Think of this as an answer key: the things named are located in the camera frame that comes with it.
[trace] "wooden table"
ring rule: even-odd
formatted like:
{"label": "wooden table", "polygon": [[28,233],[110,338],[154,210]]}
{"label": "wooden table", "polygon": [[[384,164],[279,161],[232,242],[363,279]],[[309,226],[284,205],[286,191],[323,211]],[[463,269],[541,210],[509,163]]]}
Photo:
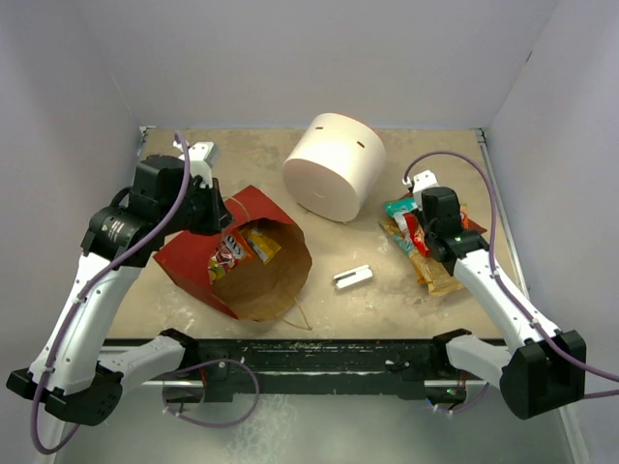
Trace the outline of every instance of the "wooden table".
{"label": "wooden table", "polygon": [[[387,163],[368,201],[348,224],[331,222],[297,205],[281,179],[281,165],[303,134],[302,130],[185,130],[190,143],[214,141],[222,151],[214,175],[224,196],[248,185],[257,186],[304,230],[313,266],[298,297],[311,332],[281,320],[239,322],[213,310],[176,287],[152,259],[123,301],[111,338],[151,338],[173,327],[196,338],[425,338],[465,328],[479,337],[500,333],[467,290],[431,297],[408,257],[378,225],[382,204],[405,193],[400,178],[417,156],[438,149],[462,152],[483,164],[472,130],[378,130],[387,149]],[[173,130],[150,130],[142,156],[178,156]],[[431,169],[443,186],[453,188],[470,217],[488,228],[489,201],[477,172],[464,161],[438,156],[419,170]],[[497,233],[497,259],[514,278],[502,228]],[[332,277],[370,264],[374,280],[361,288],[337,294]],[[286,320],[303,325],[298,307]]]}

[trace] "white wall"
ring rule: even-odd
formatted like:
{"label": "white wall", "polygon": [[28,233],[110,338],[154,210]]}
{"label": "white wall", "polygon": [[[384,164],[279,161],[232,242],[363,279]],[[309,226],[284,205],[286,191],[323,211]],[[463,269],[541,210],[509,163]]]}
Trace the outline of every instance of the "white wall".
{"label": "white wall", "polygon": [[485,127],[557,0],[75,0],[142,125]]}
{"label": "white wall", "polygon": [[[564,0],[489,131],[533,301],[619,373],[619,2]],[[587,377],[589,392],[613,384]],[[619,462],[619,398],[577,407],[592,457]]]}
{"label": "white wall", "polygon": [[[0,2],[0,374],[27,366],[67,298],[93,213],[125,185],[137,125],[66,0]],[[0,388],[2,462],[30,462],[30,402]]]}

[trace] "tabletop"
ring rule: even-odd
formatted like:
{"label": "tabletop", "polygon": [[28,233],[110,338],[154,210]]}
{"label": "tabletop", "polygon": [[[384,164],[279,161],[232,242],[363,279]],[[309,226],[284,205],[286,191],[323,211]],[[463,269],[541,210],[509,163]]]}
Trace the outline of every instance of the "tabletop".
{"label": "tabletop", "polygon": [[[281,319],[237,321],[178,288],[151,258],[114,319],[109,338],[151,338],[175,328],[194,338],[428,338],[464,328],[479,337],[500,337],[484,310],[466,289],[432,297],[417,283],[406,254],[381,229],[383,203],[406,193],[401,183],[405,167],[433,150],[461,152],[480,164],[484,158],[472,130],[377,130],[385,144],[387,162],[360,214],[349,223],[332,222],[296,204],[287,193],[281,166],[303,130],[184,130],[190,143],[213,141],[221,149],[214,176],[221,192],[231,196],[254,185],[275,201],[305,233],[312,257],[308,281],[298,306],[283,319],[304,326],[300,308],[312,330],[292,327]],[[148,131],[141,156],[173,155],[174,130]],[[431,169],[442,186],[449,186],[469,216],[485,228],[490,224],[486,187],[466,162],[448,156],[425,159],[419,172]],[[514,278],[508,244],[499,224],[497,260]],[[333,276],[369,264],[374,279],[338,294]]]}

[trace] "red bag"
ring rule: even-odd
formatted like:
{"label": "red bag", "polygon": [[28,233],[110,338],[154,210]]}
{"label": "red bag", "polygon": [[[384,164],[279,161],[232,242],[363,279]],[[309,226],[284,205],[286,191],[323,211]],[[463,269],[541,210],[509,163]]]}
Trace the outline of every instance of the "red bag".
{"label": "red bag", "polygon": [[303,231],[278,205],[254,186],[244,188],[225,206],[235,217],[226,235],[246,224],[281,246],[264,264],[253,256],[211,284],[208,262],[222,240],[183,232],[155,254],[155,261],[176,285],[203,303],[240,320],[266,321],[294,305],[311,268]]}

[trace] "cylindrical container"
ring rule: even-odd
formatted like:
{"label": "cylindrical container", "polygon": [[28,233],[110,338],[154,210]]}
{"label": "cylindrical container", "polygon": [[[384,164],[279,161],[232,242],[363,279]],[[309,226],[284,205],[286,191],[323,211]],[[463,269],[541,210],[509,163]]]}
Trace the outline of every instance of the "cylindrical container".
{"label": "cylindrical container", "polygon": [[385,165],[385,146],[365,124],[335,113],[311,122],[283,163],[283,182],[301,206],[330,220],[354,219]]}

